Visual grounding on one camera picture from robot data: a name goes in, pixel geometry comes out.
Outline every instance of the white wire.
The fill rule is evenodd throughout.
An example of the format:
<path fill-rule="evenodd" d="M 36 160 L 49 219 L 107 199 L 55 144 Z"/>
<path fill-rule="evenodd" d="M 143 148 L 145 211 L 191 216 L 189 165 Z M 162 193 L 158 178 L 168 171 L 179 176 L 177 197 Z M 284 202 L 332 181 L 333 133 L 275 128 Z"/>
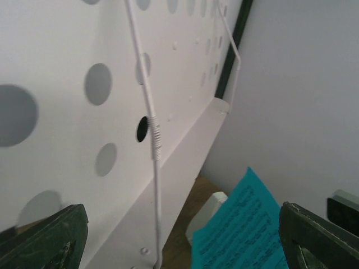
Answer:
<path fill-rule="evenodd" d="M 231 93 L 231 100 L 229 101 L 229 110 L 228 110 L 228 114 L 232 111 L 233 108 L 233 102 L 234 102 L 234 96 L 237 90 L 237 81 L 238 81 L 238 76 L 240 74 L 240 69 L 241 69 L 241 63 L 242 63 L 242 59 L 240 56 L 240 53 L 238 51 L 238 48 L 236 47 L 236 43 L 234 42 L 233 36 L 232 36 L 232 32 L 229 29 L 227 20 L 225 19 L 222 10 L 220 9 L 220 4 L 219 4 L 219 0 L 215 0 L 217 3 L 217 7 L 218 7 L 218 11 L 219 11 L 219 16 L 222 19 L 222 22 L 224 24 L 224 27 L 227 31 L 227 34 L 229 36 L 229 40 L 231 41 L 231 45 L 232 45 L 232 49 L 234 51 L 234 54 L 236 55 L 236 58 L 238 60 L 238 66 L 237 66 L 237 70 L 236 70 L 236 76 L 234 77 L 234 83 L 232 86 L 232 93 Z"/>
<path fill-rule="evenodd" d="M 156 253 L 157 262 L 154 266 L 155 269 L 160 269 L 162 265 L 162 209 L 161 209 L 161 177 L 160 177 L 160 159 L 161 159 L 161 138 L 160 128 L 155 113 L 154 102 L 148 78 L 148 71 L 145 64 L 144 51 L 142 49 L 141 38 L 137 27 L 136 17 L 134 15 L 133 0 L 126 0 L 126 8 L 128 13 L 128 19 L 130 22 L 130 28 L 132 38 L 134 40 L 134 47 L 136 51 L 137 59 L 140 62 L 140 69 L 143 79 L 143 91 L 145 95 L 146 107 L 148 110 L 148 123 L 151 130 L 152 139 L 152 159 L 154 169 L 154 197 L 155 197 L 155 227 L 156 227 Z"/>

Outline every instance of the black frame edge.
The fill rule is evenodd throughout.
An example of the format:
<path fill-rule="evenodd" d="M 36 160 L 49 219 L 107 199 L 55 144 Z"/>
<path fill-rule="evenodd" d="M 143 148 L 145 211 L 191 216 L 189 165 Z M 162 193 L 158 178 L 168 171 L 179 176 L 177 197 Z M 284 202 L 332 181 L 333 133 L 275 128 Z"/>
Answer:
<path fill-rule="evenodd" d="M 233 39 L 236 43 L 236 47 L 239 46 L 240 41 L 242 39 L 243 32 L 245 30 L 246 22 L 252 7 L 253 0 L 243 0 L 241 4 L 241 9 L 237 17 L 236 26 L 233 31 Z M 234 64 L 234 60 L 236 59 L 236 55 L 234 51 L 229 45 L 227 56 L 224 61 L 222 73 L 220 74 L 220 79 L 217 85 L 217 90 L 215 92 L 215 97 L 223 99 L 225 88 L 227 87 L 229 76 L 231 75 L 231 70 Z"/>

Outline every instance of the circular hole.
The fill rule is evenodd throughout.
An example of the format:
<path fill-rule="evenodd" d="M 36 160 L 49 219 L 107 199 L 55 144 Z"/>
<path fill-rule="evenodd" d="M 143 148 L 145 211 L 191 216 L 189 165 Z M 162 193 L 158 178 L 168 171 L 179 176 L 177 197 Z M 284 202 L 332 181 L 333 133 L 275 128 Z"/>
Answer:
<path fill-rule="evenodd" d="M 147 117 L 142 117 L 139 125 L 137 126 L 137 141 L 142 142 L 148 131 L 148 119 Z"/>
<path fill-rule="evenodd" d="M 202 74 L 202 77 L 201 77 L 201 87 L 204 86 L 204 83 L 206 82 L 206 73 L 203 73 Z"/>
<path fill-rule="evenodd" d="M 99 177 L 104 177 L 112 170 L 116 162 L 117 148 L 114 143 L 102 147 L 96 157 L 95 170 Z"/>
<path fill-rule="evenodd" d="M 211 66 L 211 69 L 209 70 L 208 80 L 211 80 L 211 78 L 212 78 L 212 73 L 213 73 L 213 67 Z"/>
<path fill-rule="evenodd" d="M 213 42 L 213 50 L 215 50 L 217 48 L 217 42 L 218 42 L 218 38 L 215 37 L 214 42 Z"/>
<path fill-rule="evenodd" d="M 83 0 L 86 4 L 97 4 L 100 0 Z"/>
<path fill-rule="evenodd" d="M 38 122 L 35 99 L 15 85 L 0 85 L 0 147 L 11 147 L 27 139 Z"/>
<path fill-rule="evenodd" d="M 58 192 L 44 191 L 32 198 L 21 210 L 17 227 L 22 227 L 45 219 L 61 210 L 61 198 Z"/>
<path fill-rule="evenodd" d="M 147 10 L 151 4 L 151 0 L 136 0 L 138 7 L 140 10 Z"/>
<path fill-rule="evenodd" d="M 91 66 L 85 79 L 85 94 L 94 105 L 102 105 L 110 95 L 112 87 L 111 72 L 103 63 Z"/>
<path fill-rule="evenodd" d="M 207 0 L 202 0 L 201 2 L 201 16 L 206 16 L 206 10 L 207 10 Z"/>
<path fill-rule="evenodd" d="M 192 16 L 195 12 L 196 0 L 187 0 L 187 12 Z"/>
<path fill-rule="evenodd" d="M 219 44 L 218 44 L 218 48 L 220 49 L 220 46 L 222 46 L 222 39 L 223 39 L 223 37 L 221 36 L 220 38 L 219 38 Z"/>
<path fill-rule="evenodd" d="M 145 53 L 144 56 L 145 56 L 147 75 L 150 76 L 150 74 L 151 74 L 151 58 L 150 58 L 150 55 L 148 55 L 147 53 Z M 136 80 L 139 83 L 139 85 L 143 85 L 144 80 L 143 80 L 143 77 L 142 77 L 142 72 L 141 72 L 141 68 L 140 68 L 140 62 L 138 60 L 137 60 L 137 63 L 136 63 Z"/>
<path fill-rule="evenodd" d="M 206 55 L 208 55 L 210 48 L 211 48 L 211 40 L 210 40 L 210 39 L 207 39 L 207 43 L 206 43 Z"/>
<path fill-rule="evenodd" d="M 178 7 L 178 0 L 167 0 L 168 11 L 174 14 Z"/>

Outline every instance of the metal screw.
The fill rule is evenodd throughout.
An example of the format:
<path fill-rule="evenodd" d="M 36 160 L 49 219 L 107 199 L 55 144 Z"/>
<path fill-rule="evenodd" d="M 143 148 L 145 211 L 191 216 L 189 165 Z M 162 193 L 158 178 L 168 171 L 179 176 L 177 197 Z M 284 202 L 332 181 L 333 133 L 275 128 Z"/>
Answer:
<path fill-rule="evenodd" d="M 148 255 L 148 254 L 150 254 L 150 253 L 151 253 L 151 251 L 150 251 L 149 249 L 147 249 L 147 248 L 141 248 L 141 254 L 142 254 L 143 256 Z"/>

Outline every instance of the white plastic piece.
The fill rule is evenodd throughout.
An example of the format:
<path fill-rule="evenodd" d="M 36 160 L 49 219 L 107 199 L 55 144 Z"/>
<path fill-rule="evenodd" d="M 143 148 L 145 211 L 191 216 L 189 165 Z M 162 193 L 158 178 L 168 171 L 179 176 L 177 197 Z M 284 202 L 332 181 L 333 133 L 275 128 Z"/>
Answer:
<path fill-rule="evenodd" d="M 168 12 L 166 1 L 133 2 L 142 46 L 152 65 L 149 79 L 163 134 L 161 174 L 165 179 L 162 181 L 165 186 L 162 187 L 164 244 L 168 230 L 171 230 L 179 213 L 178 207 L 188 195 L 188 184 L 196 177 L 195 174 L 205 160 L 206 154 L 203 154 L 210 147 L 207 142 L 205 146 L 197 146 L 202 145 L 198 141 L 192 146 L 196 151 L 188 153 L 192 149 L 187 148 L 187 143 L 182 143 L 185 134 L 194 128 L 203 111 L 213 101 L 217 78 L 213 77 L 211 83 L 206 82 L 203 90 L 199 90 L 200 75 L 208 72 L 211 65 L 223 62 L 225 57 L 224 51 L 205 55 L 205 41 L 214 36 L 226 36 L 226 33 L 221 22 L 209 19 L 208 12 L 205 18 L 200 16 L 198 0 L 192 17 L 182 12 L 185 11 L 182 2 L 174 15 Z M 148 9 L 144 11 L 140 9 L 140 2 L 151 4 L 147 4 Z M 240 1 L 232 0 L 227 4 L 228 10 L 231 10 L 228 23 L 233 26 Z M 1 21 L 7 25 L 1 30 L 4 37 L 0 45 L 4 51 L 0 56 L 1 83 L 23 87 L 39 108 L 38 123 L 29 138 L 17 146 L 0 149 L 0 170 L 3 172 L 1 181 L 5 186 L 0 188 L 0 226 L 4 230 L 17 223 L 24 206 L 47 190 L 58 192 L 64 202 L 63 206 L 83 203 L 89 217 L 89 236 L 80 269 L 90 263 L 102 245 L 113 236 L 112 232 L 117 226 L 123 225 L 125 214 L 149 184 L 147 189 L 150 194 L 147 193 L 146 197 L 151 199 L 143 202 L 141 207 L 147 203 L 151 205 L 151 218 L 140 211 L 141 207 L 136 207 L 134 214 L 139 215 L 139 222 L 150 229 L 135 229 L 132 223 L 132 229 L 127 231 L 131 238 L 119 240 L 118 235 L 114 236 L 117 239 L 115 243 L 123 245 L 133 256 L 124 256 L 124 250 L 121 249 L 113 255 L 117 257 L 119 265 L 111 257 L 96 269 L 130 268 L 134 265 L 146 268 L 141 261 L 147 265 L 149 261 L 152 264 L 156 261 L 153 162 L 148 158 L 151 137 L 149 132 L 142 143 L 136 139 L 136 125 L 148 114 L 142 86 L 136 81 L 140 64 L 133 49 L 125 5 L 126 1 L 98 1 L 98 4 L 89 6 L 81 0 L 61 3 L 19 0 L 0 3 Z M 60 31 L 53 31 L 58 25 L 62 25 Z M 194 41 L 199 35 L 201 43 L 196 45 Z M 171 47 L 175 40 L 178 41 L 176 51 Z M 99 63 L 110 71 L 112 84 L 107 101 L 95 105 L 88 99 L 86 78 L 92 67 Z M 100 94 L 102 88 L 98 90 L 97 97 L 103 98 L 104 95 Z M 192 102 L 188 102 L 190 95 L 193 96 Z M 201 142 L 212 139 L 214 132 L 218 131 L 216 120 L 224 117 L 218 110 L 214 112 L 208 108 L 207 112 L 211 112 L 211 118 L 206 119 L 206 131 L 212 127 L 215 127 L 215 131 L 211 134 L 203 131 Z M 170 113 L 174 117 L 168 123 L 165 117 Z M 101 159 L 98 157 L 108 143 L 117 147 L 117 156 L 113 169 L 103 177 L 105 172 L 98 173 L 96 165 L 98 159 L 107 163 L 108 155 Z M 165 163 L 173 160 L 174 155 L 176 158 L 180 156 L 180 159 L 177 165 L 168 162 L 167 169 L 171 167 L 172 173 L 165 176 Z M 170 197 L 165 196 L 165 191 L 170 192 Z M 132 239 L 136 243 L 128 244 Z M 140 249 L 143 246 L 151 249 L 149 256 L 141 256 Z"/>
<path fill-rule="evenodd" d="M 192 245 L 193 233 L 203 228 L 207 222 L 216 214 L 221 205 L 227 200 L 227 195 L 224 192 L 213 193 L 207 202 L 203 205 L 200 211 L 194 216 L 188 225 L 186 237 L 188 242 Z"/>

